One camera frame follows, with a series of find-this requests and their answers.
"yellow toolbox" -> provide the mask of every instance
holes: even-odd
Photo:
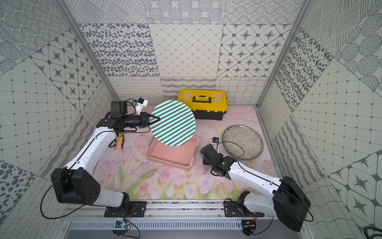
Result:
[[[182,89],[178,101],[186,104],[196,119],[222,120],[227,112],[227,96],[224,91]]]

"pink basket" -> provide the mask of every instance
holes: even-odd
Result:
[[[151,161],[183,170],[190,170],[196,154],[199,138],[192,138],[180,146],[168,146],[152,137],[144,155]]]

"yellow pliers handle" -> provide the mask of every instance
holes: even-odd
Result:
[[[114,148],[114,150],[117,150],[117,148],[118,148],[118,143],[119,143],[119,140],[120,140],[120,139],[122,139],[122,142],[121,142],[121,149],[123,148],[123,143],[124,143],[124,141],[125,141],[123,135],[124,135],[123,133],[120,133],[120,134],[118,135],[117,141],[115,142],[115,148]]]

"toolbox lid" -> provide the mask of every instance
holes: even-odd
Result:
[[[186,104],[191,110],[196,111],[227,111],[227,96],[224,91],[211,91],[203,89],[182,89],[178,101]]]

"gray plate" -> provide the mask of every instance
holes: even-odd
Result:
[[[233,143],[223,143],[227,152],[240,160],[252,160],[259,157],[263,151],[264,145],[260,135],[253,129],[245,125],[229,126],[222,136],[222,142],[231,141],[240,145],[243,150]]]

